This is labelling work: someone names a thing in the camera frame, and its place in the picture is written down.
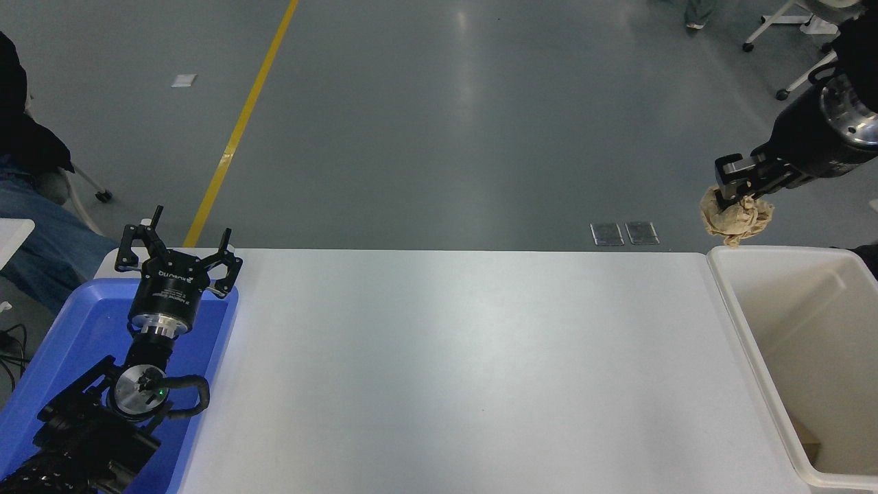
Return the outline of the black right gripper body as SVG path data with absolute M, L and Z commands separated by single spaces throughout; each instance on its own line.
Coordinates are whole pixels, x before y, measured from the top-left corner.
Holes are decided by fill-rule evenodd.
M 778 116 L 753 156 L 757 176 L 769 183 L 841 177 L 876 157 L 876 112 L 851 90 L 810 88 Z

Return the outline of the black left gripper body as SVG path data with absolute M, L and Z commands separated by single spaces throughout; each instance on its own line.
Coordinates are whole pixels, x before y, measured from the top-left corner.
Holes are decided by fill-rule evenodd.
M 194 255 L 170 250 L 166 260 L 150 257 L 141 266 L 129 320 L 144 325 L 148 317 L 164 316 L 193 325 L 207 284 L 202 260 Z

